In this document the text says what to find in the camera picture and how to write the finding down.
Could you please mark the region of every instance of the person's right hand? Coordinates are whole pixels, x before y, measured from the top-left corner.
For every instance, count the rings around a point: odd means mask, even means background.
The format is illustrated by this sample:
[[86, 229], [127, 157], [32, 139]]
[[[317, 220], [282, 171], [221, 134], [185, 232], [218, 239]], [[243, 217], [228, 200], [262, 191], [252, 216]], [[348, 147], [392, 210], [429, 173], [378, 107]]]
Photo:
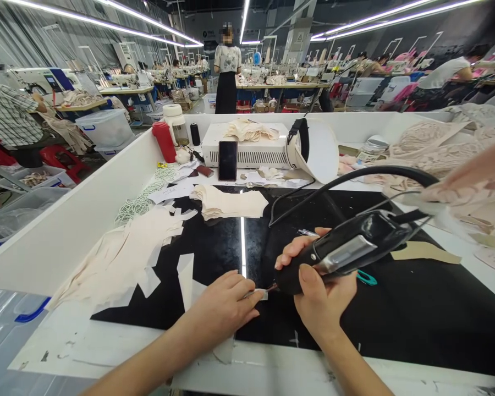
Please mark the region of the person's right hand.
[[205, 289], [173, 326], [180, 342], [190, 344], [192, 358], [212, 350], [240, 327], [259, 316], [255, 305], [264, 297], [255, 282], [229, 271]]
[[[329, 228], [315, 229], [319, 236], [329, 231]], [[283, 266], [289, 265], [292, 257], [298, 256], [300, 251], [315, 239], [317, 239], [316, 236], [295, 238], [277, 258], [275, 268], [281, 270]], [[356, 294], [356, 275], [357, 271], [354, 271], [348, 276], [336, 278], [325, 285], [313, 267], [307, 264], [300, 266], [299, 281], [303, 294], [294, 296], [295, 307], [302, 322], [321, 347], [322, 344], [339, 336], [342, 331], [339, 320]]]

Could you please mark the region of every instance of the smartphone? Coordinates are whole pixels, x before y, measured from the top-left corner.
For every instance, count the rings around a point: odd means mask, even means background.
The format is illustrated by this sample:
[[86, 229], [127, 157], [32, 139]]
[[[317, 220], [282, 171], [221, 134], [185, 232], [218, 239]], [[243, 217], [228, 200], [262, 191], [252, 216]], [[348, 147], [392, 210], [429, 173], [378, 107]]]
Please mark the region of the smartphone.
[[237, 179], [237, 152], [237, 142], [218, 142], [218, 180], [234, 182]]

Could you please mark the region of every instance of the ceiling light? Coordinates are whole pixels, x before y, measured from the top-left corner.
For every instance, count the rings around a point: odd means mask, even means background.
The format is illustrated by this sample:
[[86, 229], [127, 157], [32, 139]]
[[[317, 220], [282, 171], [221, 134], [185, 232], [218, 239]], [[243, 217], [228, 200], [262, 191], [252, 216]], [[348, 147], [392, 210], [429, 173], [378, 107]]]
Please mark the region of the ceiling light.
[[196, 41], [194, 38], [191, 38], [189, 36], [186, 36], [184, 35], [183, 33], [179, 32], [178, 30], [176, 29], [172, 29], [172, 27], [170, 26], [167, 26], [167, 25], [163, 25], [162, 23], [158, 22], [157, 20], [155, 19], [152, 19], [152, 18], [149, 18], [147, 17], [146, 15], [144, 14], [141, 14], [139, 12], [137, 12], [136, 10], [133, 10], [132, 8], [129, 8], [125, 5], [122, 5], [118, 2], [115, 2], [115, 1], [112, 1], [112, 0], [96, 0], [97, 2], [99, 3], [102, 3], [106, 6], [110, 6], [110, 7], [113, 7], [125, 14], [128, 14], [128, 15], [132, 15], [133, 17], [136, 17], [138, 19], [141, 19], [142, 21], [145, 21], [147, 23], [150, 23], [151, 25], [154, 25], [162, 30], [167, 30], [168, 32], [172, 33], [173, 35], [175, 36], [178, 36], [178, 37], [181, 37], [183, 39], [186, 39], [188, 41], [191, 41], [193, 42], [194, 44], [198, 44], [200, 47], [203, 47], [204, 44], [199, 42], [199, 41]]
[[85, 16], [82, 14], [73, 13], [73, 12], [67, 11], [67, 10], [62, 9], [62, 8], [56, 8], [56, 7], [50, 7], [48, 5], [32, 3], [32, 2], [26, 1], [26, 0], [4, 0], [4, 1], [6, 1], [8, 3], [18, 4], [20, 6], [38, 9], [40, 11], [45, 11], [45, 12], [50, 13], [50, 14], [60, 15], [62, 17], [80, 20], [80, 21], [85, 22], [85, 23], [101, 26], [101, 27], [107, 28], [107, 29], [117, 30], [117, 31], [120, 31], [123, 33], [128, 33], [130, 35], [140, 36], [140, 37], [144, 37], [146, 39], [155, 40], [155, 41], [161, 41], [161, 42], [164, 42], [167, 44], [171, 44], [173, 46], [184, 47], [184, 45], [181, 43], [177, 43], [177, 42], [170, 41], [170, 40], [165, 40], [164, 38], [154, 37], [154, 36], [151, 36], [147, 33], [143, 33], [143, 32], [140, 32], [140, 31], [137, 31], [134, 29], [128, 29], [128, 28], [122, 27], [120, 25], [114, 25], [114, 24], [102, 21], [100, 19], [91, 18], [89, 16]]
[[244, 12], [242, 13], [242, 29], [240, 29], [240, 42], [244, 37], [244, 29], [246, 28], [246, 19], [248, 18], [249, 0], [244, 0]]
[[444, 12], [444, 11], [449, 11], [449, 10], [451, 10], [453, 8], [458, 8], [458, 7], [466, 6], [468, 4], [476, 3], [476, 2], [479, 2], [479, 1], [482, 1], [482, 0], [466, 0], [466, 1], [463, 1], [463, 2], [459, 2], [459, 3], [453, 3], [453, 4], [445, 5], [444, 7], [434, 8], [434, 9], [431, 9], [431, 10], [423, 11], [421, 13], [404, 16], [402, 18], [394, 19], [392, 21], [387, 21], [387, 22], [384, 22], [384, 23], [381, 23], [381, 24], [378, 24], [378, 25], [372, 25], [372, 26], [362, 27], [360, 29], [352, 30], [352, 31], [345, 32], [345, 33], [340, 33], [340, 34], [337, 34], [337, 35], [328, 37], [327, 40], [339, 39], [341, 37], [356, 35], [356, 34], [367, 32], [367, 31], [371, 31], [371, 30], [381, 29], [381, 28], [384, 28], [386, 26], [392, 26], [392, 25], [400, 24], [400, 23], [407, 22], [407, 21], [410, 21], [410, 20], [428, 17], [430, 15], [438, 14], [438, 13], [441, 13], [441, 12]]
[[418, 0], [416, 2], [409, 3], [409, 4], [403, 5], [401, 7], [393, 8], [393, 9], [390, 9], [388, 11], [382, 12], [381, 14], [376, 14], [376, 15], [370, 16], [368, 18], [361, 19], [361, 20], [356, 21], [356, 22], [352, 22], [348, 25], [343, 25], [343, 26], [337, 27], [335, 29], [328, 30], [328, 31], [326, 31], [324, 33], [320, 33], [319, 35], [316, 35], [316, 36], [330, 35], [332, 33], [335, 33], [335, 32], [341, 31], [341, 30], [354, 28], [356, 26], [366, 24], [367, 22], [381, 19], [381, 18], [386, 17], [388, 15], [399, 14], [400, 12], [406, 11], [406, 10], [411, 9], [411, 8], [422, 6], [424, 4], [431, 3], [433, 1], [436, 1], [436, 0]]

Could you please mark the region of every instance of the ventilation grille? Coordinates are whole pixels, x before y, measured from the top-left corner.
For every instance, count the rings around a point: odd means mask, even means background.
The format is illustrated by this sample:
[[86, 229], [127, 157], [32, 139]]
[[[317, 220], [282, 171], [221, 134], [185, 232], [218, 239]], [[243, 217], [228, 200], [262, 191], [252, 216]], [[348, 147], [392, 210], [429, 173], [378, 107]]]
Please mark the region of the ventilation grille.
[[[211, 162], [218, 162], [218, 151], [210, 151]], [[238, 163], [271, 163], [286, 164], [286, 154], [284, 152], [245, 152], [240, 151], [237, 157]]]

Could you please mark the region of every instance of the woman standing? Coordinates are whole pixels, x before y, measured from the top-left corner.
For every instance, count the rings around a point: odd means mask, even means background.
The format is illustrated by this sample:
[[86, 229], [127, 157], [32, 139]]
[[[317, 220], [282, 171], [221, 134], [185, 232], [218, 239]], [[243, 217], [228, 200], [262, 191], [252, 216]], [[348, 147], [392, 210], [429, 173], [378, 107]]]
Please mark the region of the woman standing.
[[235, 74], [242, 70], [240, 48], [233, 46], [233, 27], [224, 26], [222, 45], [214, 53], [214, 71], [220, 73], [216, 88], [215, 114], [234, 114], [237, 112], [237, 81]]

